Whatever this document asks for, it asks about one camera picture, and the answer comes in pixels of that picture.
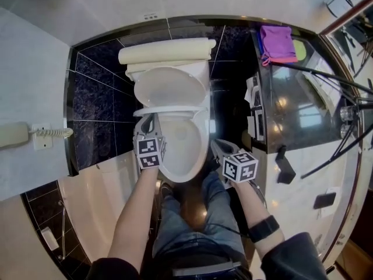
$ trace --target jeans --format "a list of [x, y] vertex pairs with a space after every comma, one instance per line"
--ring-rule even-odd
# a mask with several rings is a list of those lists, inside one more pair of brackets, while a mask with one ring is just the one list
[[173, 249], [175, 244], [179, 246], [177, 250], [198, 246], [199, 239], [213, 240], [219, 245], [225, 245], [245, 254], [240, 235], [220, 226], [210, 225], [210, 223], [220, 224], [238, 231], [237, 222], [230, 208], [229, 194], [215, 171], [204, 179], [202, 195], [207, 208], [203, 233], [194, 232], [180, 217], [180, 203], [172, 195], [165, 197], [161, 210], [162, 221], [153, 245], [153, 257], [159, 252], [163, 253]]

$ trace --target bathtub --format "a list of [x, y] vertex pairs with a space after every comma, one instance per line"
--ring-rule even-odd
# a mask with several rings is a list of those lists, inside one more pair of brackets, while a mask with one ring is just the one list
[[58, 180], [67, 213], [91, 262], [106, 257], [115, 224], [138, 179], [133, 151]]

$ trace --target purple cloth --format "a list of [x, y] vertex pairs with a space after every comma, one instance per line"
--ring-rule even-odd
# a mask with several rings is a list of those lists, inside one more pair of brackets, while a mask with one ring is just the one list
[[296, 59], [290, 27], [262, 26], [261, 38], [264, 55], [275, 61], [276, 58]]

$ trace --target shoe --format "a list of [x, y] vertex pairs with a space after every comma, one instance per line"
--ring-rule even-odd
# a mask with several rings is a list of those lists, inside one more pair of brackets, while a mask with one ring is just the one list
[[165, 199], [165, 197], [171, 195], [173, 196], [174, 195], [174, 191], [173, 191], [173, 188], [172, 186], [170, 186], [169, 184], [167, 184], [166, 182], [163, 182], [160, 189], [159, 189], [159, 192], [160, 192], [160, 195], [162, 197], [162, 200]]

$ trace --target white wall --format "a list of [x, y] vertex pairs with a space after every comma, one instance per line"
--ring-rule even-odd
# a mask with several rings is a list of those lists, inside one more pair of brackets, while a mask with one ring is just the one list
[[66, 280], [33, 229], [19, 196], [0, 202], [0, 279]]
[[324, 0], [0, 0], [0, 6], [69, 45], [139, 23], [145, 13], [159, 18], [240, 15], [267, 18], [320, 32], [334, 21]]
[[[0, 124], [25, 121], [63, 128], [69, 46], [0, 8]], [[0, 200], [68, 175], [64, 141], [0, 149]]]

